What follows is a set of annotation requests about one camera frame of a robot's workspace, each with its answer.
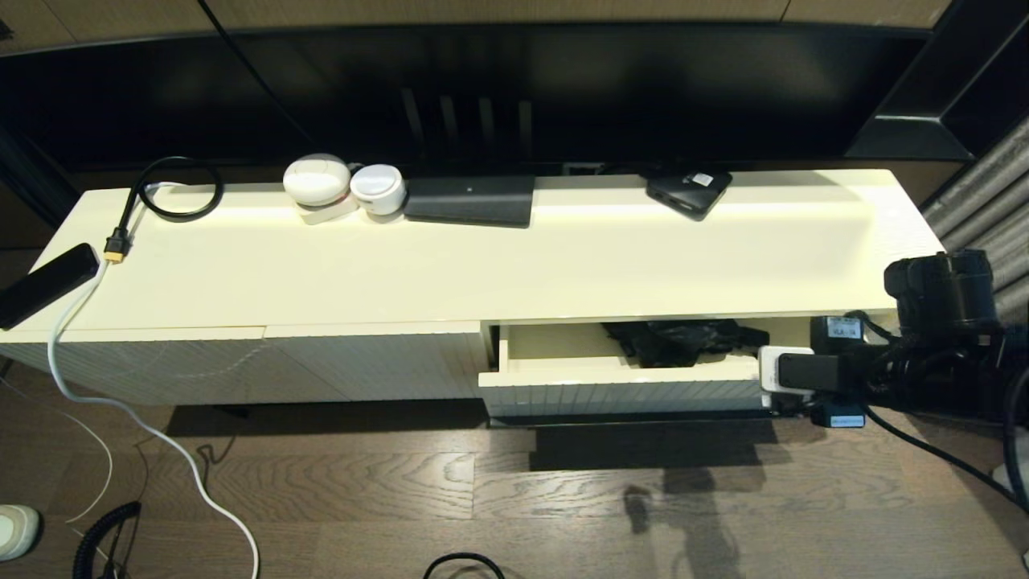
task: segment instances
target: white cable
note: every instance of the white cable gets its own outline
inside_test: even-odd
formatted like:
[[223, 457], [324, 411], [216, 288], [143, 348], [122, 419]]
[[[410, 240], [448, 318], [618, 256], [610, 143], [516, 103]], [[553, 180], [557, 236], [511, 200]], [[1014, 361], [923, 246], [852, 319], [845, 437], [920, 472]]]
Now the white cable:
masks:
[[258, 554], [257, 551], [257, 542], [254, 540], [253, 533], [250, 533], [250, 529], [247, 528], [246, 523], [240, 520], [240, 517], [234, 515], [224, 507], [215, 503], [214, 500], [211, 499], [211, 497], [207, 494], [207, 490], [204, 488], [204, 479], [201, 478], [200, 469], [197, 467], [197, 461], [193, 460], [192, 456], [189, 455], [189, 453], [185, 448], [183, 448], [182, 445], [180, 445], [178, 442], [175, 442], [175, 440], [173, 440], [171, 437], [144, 423], [139, 418], [139, 415], [136, 414], [136, 411], [133, 410], [131, 406], [122, 402], [119, 402], [117, 400], [111, 400], [109, 398], [77, 396], [68, 389], [68, 386], [64, 382], [64, 377], [61, 376], [61, 371], [58, 369], [58, 364], [57, 364], [57, 347], [58, 342], [61, 339], [61, 334], [64, 333], [65, 327], [67, 327], [68, 323], [70, 323], [71, 320], [74, 318], [73, 313], [77, 313], [76, 309], [78, 309], [80, 305], [84, 306], [85, 303], [90, 301], [90, 298], [93, 296], [93, 293], [96, 292], [97, 286], [100, 285], [101, 280], [104, 278], [104, 274], [107, 272], [108, 264], [109, 262], [106, 260], [101, 263], [100, 270], [97, 272], [97, 276], [94, 277], [93, 280], [90, 281], [82, 288], [82, 293], [79, 295], [79, 297], [73, 300], [72, 303], [68, 305], [68, 309], [65, 310], [65, 312], [61, 315], [60, 318], [58, 318], [57, 324], [54, 325], [54, 330], [52, 332], [50, 332], [50, 339], [46, 343], [46, 359], [47, 362], [49, 362], [50, 374], [54, 375], [54, 382], [57, 383], [58, 388], [61, 390], [61, 394], [65, 395], [65, 398], [67, 398], [68, 400], [72, 402], [78, 402], [81, 404], [100, 404], [104, 406], [113, 406], [114, 408], [120, 408], [122, 411], [129, 414], [129, 417], [131, 417], [133, 421], [136, 421], [136, 424], [139, 425], [141, 429], [159, 438], [161, 440], [167, 442], [172, 448], [178, 450], [179, 454], [181, 454], [185, 458], [186, 462], [189, 463], [189, 468], [192, 469], [193, 479], [197, 482], [197, 490], [200, 491], [200, 496], [201, 498], [204, 499], [204, 502], [210, 505], [210, 507], [215, 511], [221, 513], [225, 518], [235, 522], [236, 527], [239, 527], [240, 531], [243, 532], [243, 535], [246, 536], [247, 542], [250, 543], [250, 550], [253, 552], [253, 574], [250, 577], [251, 579], [257, 579], [257, 572], [260, 569], [260, 555]]
[[[76, 520], [78, 520], [78, 519], [84, 517], [85, 515], [90, 514], [90, 511], [92, 511], [93, 508], [97, 506], [97, 503], [100, 503], [100, 500], [104, 498], [104, 495], [107, 494], [107, 488], [111, 485], [111, 476], [114, 474], [114, 459], [111, 458], [111, 449], [110, 449], [110, 447], [107, 446], [107, 443], [104, 442], [104, 439], [100, 438], [97, 435], [97, 433], [93, 432], [93, 429], [91, 429], [90, 427], [85, 426], [78, 419], [72, 417], [71, 414], [65, 412], [64, 410], [61, 410], [60, 408], [56, 408], [54, 406], [50, 406], [49, 404], [46, 404], [45, 402], [42, 402], [42, 401], [39, 401], [39, 400], [36, 400], [36, 399], [30, 397], [29, 395], [27, 395], [27, 394], [23, 393], [22, 391], [17, 390], [16, 388], [14, 388], [14, 386], [11, 385], [10, 383], [8, 383], [7, 379], [4, 378], [3, 376], [0, 376], [0, 384], [3, 384], [3, 386], [5, 386], [8, 389], [10, 389], [11, 391], [14, 392], [14, 394], [16, 394], [17, 396], [24, 398], [25, 400], [27, 400], [29, 402], [32, 402], [33, 404], [38, 404], [39, 406], [42, 406], [43, 408], [46, 408], [47, 410], [50, 410], [50, 411], [57, 412], [58, 414], [62, 414], [62, 415], [66, 417], [69, 421], [72, 421], [76, 425], [82, 427], [82, 430], [84, 430], [85, 432], [90, 433], [90, 436], [92, 436], [93, 438], [97, 439], [97, 442], [100, 443], [100, 446], [104, 447], [104, 453], [107, 454], [107, 480], [104, 481], [104, 487], [100, 490], [100, 495], [97, 495], [97, 498], [93, 500], [93, 503], [91, 503], [90, 506], [86, 507], [84, 511], [82, 511], [81, 513], [79, 513], [78, 516], [74, 516], [74, 517], [72, 517], [72, 518], [70, 518], [70, 519], [68, 519], [68, 520], [65, 521], [65, 524], [68, 526], [68, 529], [70, 529], [72, 533], [74, 533], [75, 535], [78, 535], [79, 537], [83, 537], [82, 532], [79, 531], [79, 530], [77, 530], [77, 529], [75, 529], [74, 527], [72, 527], [71, 523], [73, 523]], [[100, 547], [97, 547], [97, 552], [100, 553], [100, 556], [104, 557], [105, 560], [109, 558], [107, 556], [107, 553], [105, 553]]]

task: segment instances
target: label sticker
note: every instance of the label sticker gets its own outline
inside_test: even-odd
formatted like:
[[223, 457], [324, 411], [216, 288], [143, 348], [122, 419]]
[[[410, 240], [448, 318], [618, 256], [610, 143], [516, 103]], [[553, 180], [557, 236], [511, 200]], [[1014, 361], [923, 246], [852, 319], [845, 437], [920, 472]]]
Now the label sticker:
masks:
[[861, 321], [853, 318], [828, 319], [829, 338], [861, 339]]
[[711, 184], [711, 181], [714, 180], [714, 177], [706, 173], [697, 173], [690, 178], [695, 183], [700, 183], [704, 186], [708, 186], [709, 184]]
[[833, 429], [860, 429], [864, 426], [864, 417], [830, 417], [829, 427]]

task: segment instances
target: white smart speaker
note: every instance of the white smart speaker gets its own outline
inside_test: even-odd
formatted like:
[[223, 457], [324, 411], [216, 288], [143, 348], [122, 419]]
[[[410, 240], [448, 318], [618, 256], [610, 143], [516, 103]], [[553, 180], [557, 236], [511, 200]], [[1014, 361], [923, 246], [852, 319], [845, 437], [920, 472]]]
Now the white smart speaker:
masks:
[[282, 176], [282, 185], [304, 221], [316, 224], [357, 210], [350, 180], [347, 164], [322, 152], [294, 160]]
[[397, 212], [407, 195], [403, 176], [392, 165], [368, 165], [354, 173], [350, 190], [361, 207], [374, 215]]

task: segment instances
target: coiled black cable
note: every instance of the coiled black cable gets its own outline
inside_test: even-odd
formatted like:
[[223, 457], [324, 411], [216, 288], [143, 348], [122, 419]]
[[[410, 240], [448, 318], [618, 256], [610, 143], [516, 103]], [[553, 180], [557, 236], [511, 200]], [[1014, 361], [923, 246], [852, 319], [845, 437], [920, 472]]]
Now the coiled black cable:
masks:
[[449, 555], [443, 555], [437, 558], [436, 560], [432, 562], [432, 565], [430, 565], [429, 568], [425, 571], [425, 575], [423, 576], [422, 579], [429, 579], [429, 577], [432, 576], [432, 572], [435, 571], [436, 568], [439, 567], [440, 565], [449, 560], [461, 560], [461, 559], [476, 560], [485, 565], [486, 567], [489, 567], [490, 571], [492, 571], [493, 574], [497, 576], [497, 579], [504, 579], [504, 573], [500, 571], [500, 566], [493, 563], [490, 559], [490, 557], [481, 555], [478, 553], [451, 553]]
[[1026, 384], [1029, 384], [1029, 368], [1023, 370], [1022, 375], [1012, 382], [1004, 400], [1004, 468], [1007, 470], [1007, 480], [1010, 481], [1012, 492], [1023, 508], [1029, 507], [1029, 498], [1026, 497], [1025, 481], [1022, 480], [1022, 466], [1019, 464], [1018, 436], [1015, 427]]
[[134, 501], [121, 505], [100, 517], [100, 520], [85, 532], [85, 535], [82, 536], [82, 542], [78, 544], [78, 550], [75, 551], [75, 563], [71, 570], [71, 578], [93, 579], [93, 562], [97, 556], [97, 547], [100, 546], [100, 542], [118, 524], [134, 516], [139, 516], [142, 508], [143, 506], [139, 501]]
[[[205, 169], [214, 181], [214, 194], [211, 195], [211, 200], [207, 202], [207, 205], [192, 211], [169, 211], [168, 209], [157, 207], [157, 204], [147, 194], [146, 185], [150, 180], [150, 175], [154, 171], [168, 167], [200, 167], [201, 169]], [[132, 218], [132, 212], [136, 208], [137, 198], [142, 201], [143, 205], [146, 205], [149, 210], [161, 215], [162, 218], [169, 221], [184, 222], [199, 219], [214, 211], [214, 208], [221, 203], [221, 197], [224, 194], [225, 182], [221, 179], [221, 173], [206, 160], [181, 155], [163, 156], [154, 160], [146, 169], [143, 169], [143, 172], [136, 178], [136, 182], [132, 185], [132, 188], [129, 189], [129, 197], [126, 198], [126, 208], [121, 211], [121, 218], [118, 219], [118, 224], [114, 227], [114, 232], [107, 238], [107, 244], [104, 245], [104, 258], [112, 262], [121, 262], [129, 252], [129, 247], [132, 245], [132, 240], [129, 238], [129, 219]]]

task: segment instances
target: grey curtain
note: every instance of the grey curtain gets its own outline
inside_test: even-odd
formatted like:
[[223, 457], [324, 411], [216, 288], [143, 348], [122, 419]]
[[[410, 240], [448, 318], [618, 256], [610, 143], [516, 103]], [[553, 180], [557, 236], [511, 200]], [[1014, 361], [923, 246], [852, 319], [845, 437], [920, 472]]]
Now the grey curtain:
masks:
[[1029, 320], [1029, 116], [923, 211], [948, 251], [984, 249], [997, 315]]

